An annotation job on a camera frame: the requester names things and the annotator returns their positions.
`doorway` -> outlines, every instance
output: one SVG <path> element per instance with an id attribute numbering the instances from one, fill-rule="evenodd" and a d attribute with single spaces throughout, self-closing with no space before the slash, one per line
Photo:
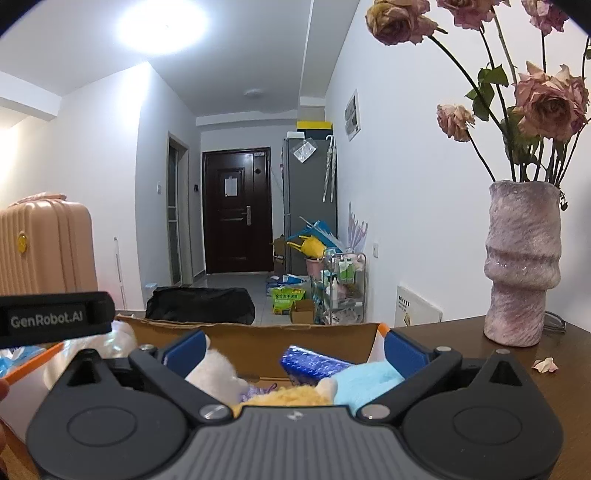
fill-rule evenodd
<path id="1" fill-rule="evenodd" d="M 208 273 L 273 269 L 271 149 L 203 153 Z"/>
<path id="2" fill-rule="evenodd" d="M 168 253 L 170 258 L 170 278 L 172 285 L 178 285 L 183 279 L 181 266 L 180 229 L 178 227 L 178 167 L 181 159 L 178 146 L 168 140 L 168 162 L 166 183 L 166 205 L 168 220 Z"/>

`pink rose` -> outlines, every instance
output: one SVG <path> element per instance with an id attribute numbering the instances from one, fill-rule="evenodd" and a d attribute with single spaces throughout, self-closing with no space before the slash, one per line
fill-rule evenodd
<path id="1" fill-rule="evenodd" d="M 468 125 L 474 126 L 474 116 L 462 105 L 437 105 L 437 122 L 457 142 L 469 142 Z"/>
<path id="2" fill-rule="evenodd" d="M 495 18 L 491 9 L 500 2 L 501 0 L 437 0 L 437 5 L 453 14 L 455 26 L 479 30 L 482 22 Z"/>
<path id="3" fill-rule="evenodd" d="M 577 116 L 572 124 L 573 133 L 579 133 L 587 123 L 585 114 L 589 107 L 589 91 L 585 87 L 585 80 L 583 77 L 573 77 L 566 65 L 561 65 L 562 71 L 568 75 L 565 82 L 569 89 L 571 101 L 574 103 L 574 112 Z"/>
<path id="4" fill-rule="evenodd" d="M 428 0 L 375 0 L 365 19 L 372 35 L 384 45 L 423 41 L 433 35 L 437 24 L 423 14 Z"/>
<path id="5" fill-rule="evenodd" d="M 580 122 L 580 107 L 570 89 L 571 75 L 567 66 L 556 76 L 547 75 L 527 62 L 528 74 L 520 73 L 515 86 L 517 105 L 513 112 L 523 115 L 519 130 L 529 137 L 542 135 L 559 141 L 573 136 L 573 127 Z"/>
<path id="6" fill-rule="evenodd" d="M 544 36 L 552 32 L 552 29 L 564 31 L 564 22 L 569 16 L 550 0 L 521 0 L 521 3 L 531 16 L 530 23 L 539 28 Z"/>

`small cardboard box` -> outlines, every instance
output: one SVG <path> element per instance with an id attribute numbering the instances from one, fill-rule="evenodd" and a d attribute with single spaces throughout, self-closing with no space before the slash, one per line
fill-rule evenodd
<path id="1" fill-rule="evenodd" d="M 273 240 L 273 272 L 275 275 L 285 273 L 285 236 Z"/>
<path id="2" fill-rule="evenodd" d="M 296 300 L 290 309 L 291 322 L 313 325 L 315 306 L 313 300 Z"/>

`ceiling light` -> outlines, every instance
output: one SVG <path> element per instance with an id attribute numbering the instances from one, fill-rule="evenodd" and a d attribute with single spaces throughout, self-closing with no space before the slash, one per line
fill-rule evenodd
<path id="1" fill-rule="evenodd" d="M 191 0 L 142 0 L 121 18 L 118 37 L 134 50 L 165 55 L 190 47 L 205 29 L 205 15 Z"/>

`textured ceramic vase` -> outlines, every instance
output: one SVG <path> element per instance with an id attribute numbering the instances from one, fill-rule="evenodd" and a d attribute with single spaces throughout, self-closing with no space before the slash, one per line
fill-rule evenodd
<path id="1" fill-rule="evenodd" d="M 484 272 L 493 282 L 484 334 L 506 346 L 539 343 L 546 290 L 560 282 L 560 191 L 541 181 L 491 185 Z"/>

